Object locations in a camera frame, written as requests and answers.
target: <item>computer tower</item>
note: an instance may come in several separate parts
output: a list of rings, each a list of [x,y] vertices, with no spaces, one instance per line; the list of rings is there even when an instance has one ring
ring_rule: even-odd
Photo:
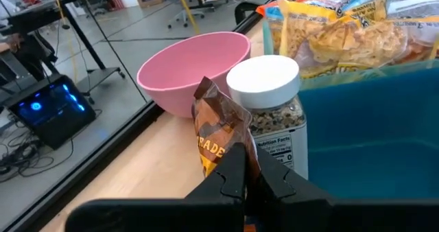
[[[54,150],[96,118],[73,81],[61,74],[23,89],[4,106]]]

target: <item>jar lid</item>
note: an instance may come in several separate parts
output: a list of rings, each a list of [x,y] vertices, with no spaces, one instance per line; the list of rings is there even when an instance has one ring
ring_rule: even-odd
[[[290,101],[300,89],[299,66],[285,56],[250,58],[227,75],[232,99],[244,108],[272,108]]]

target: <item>pink bowl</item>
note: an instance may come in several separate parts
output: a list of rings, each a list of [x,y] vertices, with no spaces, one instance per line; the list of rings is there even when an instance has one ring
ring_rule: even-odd
[[[250,41],[242,34],[194,36],[152,56],[137,73],[137,83],[165,111],[191,117],[193,94],[201,79],[212,79],[228,94],[227,73],[249,55]]]

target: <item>blue bin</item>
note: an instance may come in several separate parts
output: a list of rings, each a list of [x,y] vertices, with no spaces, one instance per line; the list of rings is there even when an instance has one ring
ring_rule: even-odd
[[[439,198],[439,69],[299,96],[311,182],[340,198]]]

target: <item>plastic jar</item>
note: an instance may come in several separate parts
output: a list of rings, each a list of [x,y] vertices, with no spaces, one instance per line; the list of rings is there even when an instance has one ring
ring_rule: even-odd
[[[259,56],[227,75],[232,99],[252,115],[255,143],[308,179],[307,121],[298,98],[299,68],[284,56]]]

